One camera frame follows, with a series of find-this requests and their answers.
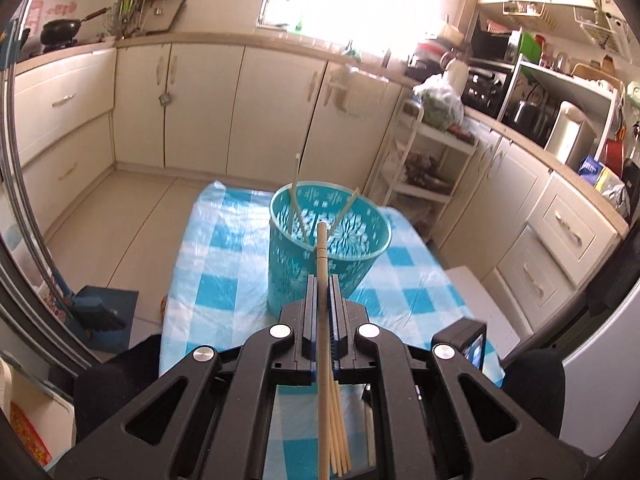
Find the black wok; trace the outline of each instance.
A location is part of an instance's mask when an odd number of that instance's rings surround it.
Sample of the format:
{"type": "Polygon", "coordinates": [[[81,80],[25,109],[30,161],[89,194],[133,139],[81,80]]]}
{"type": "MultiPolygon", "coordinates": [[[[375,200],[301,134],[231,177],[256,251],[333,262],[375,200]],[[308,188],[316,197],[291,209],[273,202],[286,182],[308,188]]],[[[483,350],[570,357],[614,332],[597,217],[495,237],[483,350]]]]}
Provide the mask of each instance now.
{"type": "Polygon", "coordinates": [[[107,12],[107,10],[107,7],[96,10],[83,20],[52,20],[51,22],[47,22],[42,27],[40,43],[45,46],[68,43],[76,36],[82,22],[97,18],[107,12]]]}

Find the triangular cutout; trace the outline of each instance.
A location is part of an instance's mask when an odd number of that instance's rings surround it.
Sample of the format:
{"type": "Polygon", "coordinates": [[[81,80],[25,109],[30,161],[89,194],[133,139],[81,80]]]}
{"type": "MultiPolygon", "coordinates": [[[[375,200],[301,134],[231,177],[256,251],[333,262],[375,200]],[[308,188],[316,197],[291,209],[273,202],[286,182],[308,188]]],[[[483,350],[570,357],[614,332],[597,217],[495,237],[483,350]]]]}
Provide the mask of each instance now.
{"type": "Polygon", "coordinates": [[[159,444],[188,382],[184,377],[175,381],[146,410],[131,419],[125,431],[152,446],[159,444]]]}
{"type": "Polygon", "coordinates": [[[470,376],[460,375],[458,381],[485,442],[492,442],[516,430],[513,417],[470,376]]]}

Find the kitchen counter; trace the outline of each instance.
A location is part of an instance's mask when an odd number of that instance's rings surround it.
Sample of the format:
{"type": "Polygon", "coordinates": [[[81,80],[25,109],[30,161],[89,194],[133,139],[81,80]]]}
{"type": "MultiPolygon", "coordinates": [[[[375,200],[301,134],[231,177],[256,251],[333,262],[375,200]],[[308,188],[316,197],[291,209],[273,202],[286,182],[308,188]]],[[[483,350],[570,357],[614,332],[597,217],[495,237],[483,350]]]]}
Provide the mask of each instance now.
{"type": "Polygon", "coordinates": [[[562,162],[557,160],[553,155],[540,148],[540,146],[532,140],[527,139],[523,134],[512,130],[508,126],[505,126],[482,112],[470,107],[465,107],[465,115],[490,126],[493,130],[515,142],[517,146],[521,147],[527,153],[545,164],[548,168],[551,168],[562,176],[562,178],[574,186],[575,189],[577,189],[589,202],[591,202],[601,215],[603,215],[604,218],[613,225],[613,228],[618,232],[618,234],[620,234],[621,238],[626,237],[626,234],[628,234],[629,231],[629,226],[625,219],[619,215],[613,206],[607,202],[599,192],[578,176],[574,170],[562,164],[562,162]]]}
{"type": "Polygon", "coordinates": [[[344,56],[327,50],[320,46],[302,44],[299,41],[284,40],[260,34],[236,34],[227,32],[177,32],[170,34],[157,34],[152,36],[141,36],[139,38],[129,38],[128,40],[117,40],[117,48],[128,46],[152,45],[161,43],[207,43],[207,44],[227,44],[251,46],[255,48],[266,48],[288,54],[298,54],[299,56],[314,57],[335,63],[355,66],[373,75],[386,77],[389,81],[413,88],[418,83],[402,73],[388,70],[381,66],[357,62],[353,57],[344,56]]]}
{"type": "Polygon", "coordinates": [[[82,44],[82,45],[72,46],[69,48],[63,48],[61,50],[55,50],[53,52],[48,52],[46,54],[40,54],[39,56],[34,56],[31,59],[26,59],[18,63],[15,66],[15,75],[23,74],[39,66],[43,66],[48,63],[53,63],[54,61],[59,61],[61,59],[66,59],[67,57],[79,56],[81,54],[89,54],[91,52],[97,52],[98,50],[113,48],[114,44],[115,44],[115,38],[111,37],[111,38],[107,38],[105,41],[101,43],[82,44]]]}

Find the silver screw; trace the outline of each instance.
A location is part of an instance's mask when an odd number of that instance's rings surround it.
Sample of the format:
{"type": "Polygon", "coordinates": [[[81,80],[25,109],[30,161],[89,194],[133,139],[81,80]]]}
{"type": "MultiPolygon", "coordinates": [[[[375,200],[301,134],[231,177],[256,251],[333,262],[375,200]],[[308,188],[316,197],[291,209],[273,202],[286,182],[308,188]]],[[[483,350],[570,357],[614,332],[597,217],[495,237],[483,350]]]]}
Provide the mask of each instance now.
{"type": "Polygon", "coordinates": [[[273,337],[277,337],[278,339],[282,339],[283,337],[287,337],[291,333],[291,329],[287,325],[273,325],[269,329],[269,333],[273,337]]]}
{"type": "Polygon", "coordinates": [[[358,333],[363,337],[372,338],[380,335],[380,329],[373,323],[365,323],[358,327],[358,333]]]}
{"type": "Polygon", "coordinates": [[[449,345],[437,345],[433,349],[433,353],[440,359],[451,359],[456,354],[456,351],[449,345]]]}
{"type": "Polygon", "coordinates": [[[213,348],[208,346],[200,346],[193,351],[193,358],[203,363],[209,361],[216,354],[213,348]]]}

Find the window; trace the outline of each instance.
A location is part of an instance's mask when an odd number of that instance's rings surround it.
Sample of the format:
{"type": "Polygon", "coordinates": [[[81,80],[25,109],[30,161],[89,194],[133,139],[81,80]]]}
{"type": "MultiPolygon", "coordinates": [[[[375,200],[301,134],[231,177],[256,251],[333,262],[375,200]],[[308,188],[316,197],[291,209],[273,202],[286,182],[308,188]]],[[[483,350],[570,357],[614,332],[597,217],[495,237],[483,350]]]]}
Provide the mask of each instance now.
{"type": "Polygon", "coordinates": [[[372,53],[411,53],[437,15],[436,0],[265,0],[262,25],[372,53]]]}

